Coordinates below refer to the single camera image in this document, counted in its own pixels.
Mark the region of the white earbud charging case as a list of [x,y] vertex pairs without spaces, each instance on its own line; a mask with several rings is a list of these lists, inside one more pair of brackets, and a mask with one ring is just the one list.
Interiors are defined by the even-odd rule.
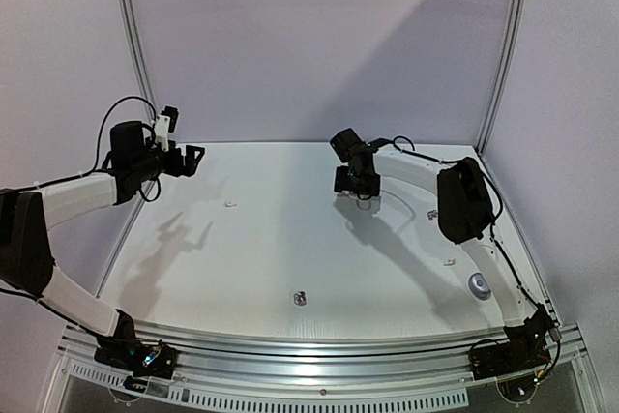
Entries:
[[357,208],[364,212],[370,212],[375,214],[380,211],[381,198],[380,197],[362,197],[355,195],[353,197]]

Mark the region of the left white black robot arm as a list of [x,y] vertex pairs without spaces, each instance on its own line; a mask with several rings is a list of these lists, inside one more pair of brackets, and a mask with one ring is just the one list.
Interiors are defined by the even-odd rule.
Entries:
[[147,182],[163,175],[192,177],[206,151],[170,139],[175,124],[160,115],[154,124],[128,121],[110,130],[110,150],[103,167],[89,175],[39,186],[1,191],[1,280],[13,291],[47,306],[98,337],[124,369],[143,361],[143,347],[116,332],[121,313],[72,280],[56,264],[49,231],[87,213],[123,205]]

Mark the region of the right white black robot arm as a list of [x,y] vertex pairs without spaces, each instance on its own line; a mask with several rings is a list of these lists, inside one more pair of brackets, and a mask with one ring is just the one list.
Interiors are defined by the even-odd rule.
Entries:
[[418,152],[405,136],[380,137],[366,142],[351,129],[329,141],[340,166],[334,191],[360,200],[379,196],[378,168],[400,181],[433,194],[437,224],[442,236],[461,247],[477,266],[469,279],[471,292],[480,300],[494,299],[510,340],[500,350],[500,362],[520,370],[534,359],[538,344],[547,336],[558,342],[559,329],[525,285],[514,262],[497,237],[503,201],[479,163],[471,158],[445,160]]

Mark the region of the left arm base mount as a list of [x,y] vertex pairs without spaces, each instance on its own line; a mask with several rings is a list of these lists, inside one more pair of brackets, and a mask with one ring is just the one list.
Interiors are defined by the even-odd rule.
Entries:
[[96,362],[130,371],[133,377],[156,377],[171,380],[176,369],[178,351],[163,342],[142,339],[97,338]]

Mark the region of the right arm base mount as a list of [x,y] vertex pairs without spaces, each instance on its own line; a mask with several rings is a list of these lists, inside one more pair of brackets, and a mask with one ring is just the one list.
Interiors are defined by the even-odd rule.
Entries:
[[541,367],[538,380],[550,374],[560,357],[561,333],[553,322],[528,319],[522,326],[505,327],[507,340],[483,339],[470,347],[468,362],[475,380]]

